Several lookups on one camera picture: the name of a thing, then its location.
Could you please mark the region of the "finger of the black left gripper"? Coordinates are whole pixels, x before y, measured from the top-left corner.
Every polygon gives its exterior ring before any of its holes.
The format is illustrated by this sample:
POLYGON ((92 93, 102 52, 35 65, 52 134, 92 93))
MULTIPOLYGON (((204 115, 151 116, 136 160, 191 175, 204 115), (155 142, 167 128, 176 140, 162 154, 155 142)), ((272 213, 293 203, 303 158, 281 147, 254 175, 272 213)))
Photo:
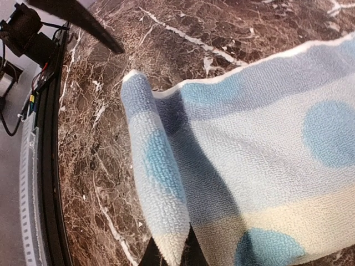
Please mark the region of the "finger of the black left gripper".
POLYGON ((116 39, 76 0, 28 0, 29 5, 85 30, 115 54, 124 49, 116 39))

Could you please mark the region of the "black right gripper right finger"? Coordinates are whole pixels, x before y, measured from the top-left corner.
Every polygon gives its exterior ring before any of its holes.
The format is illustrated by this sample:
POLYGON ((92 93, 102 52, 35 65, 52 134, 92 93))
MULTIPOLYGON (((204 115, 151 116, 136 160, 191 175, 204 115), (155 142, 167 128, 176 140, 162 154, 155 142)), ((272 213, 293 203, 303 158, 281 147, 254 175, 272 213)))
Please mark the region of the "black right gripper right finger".
POLYGON ((180 265, 208 266, 192 226, 190 226, 189 235, 185 242, 180 265))

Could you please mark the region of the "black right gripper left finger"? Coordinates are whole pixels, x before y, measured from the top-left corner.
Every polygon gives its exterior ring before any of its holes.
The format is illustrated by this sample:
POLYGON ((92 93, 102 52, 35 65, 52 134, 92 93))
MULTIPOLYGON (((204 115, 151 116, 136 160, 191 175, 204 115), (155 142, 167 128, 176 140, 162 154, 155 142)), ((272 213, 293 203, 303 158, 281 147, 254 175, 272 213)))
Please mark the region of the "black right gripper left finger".
POLYGON ((140 261, 140 266, 168 266, 167 262, 160 254, 153 237, 149 240, 145 253, 140 261))

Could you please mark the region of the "light blue patterned towel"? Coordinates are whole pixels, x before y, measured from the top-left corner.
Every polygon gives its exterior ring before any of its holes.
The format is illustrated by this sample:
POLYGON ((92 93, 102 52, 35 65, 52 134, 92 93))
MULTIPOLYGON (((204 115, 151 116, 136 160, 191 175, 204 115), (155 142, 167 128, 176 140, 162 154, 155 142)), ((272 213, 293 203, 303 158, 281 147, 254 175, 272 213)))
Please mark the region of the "light blue patterned towel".
POLYGON ((354 245, 354 34, 224 75, 121 88, 139 201, 167 265, 297 265, 354 245))

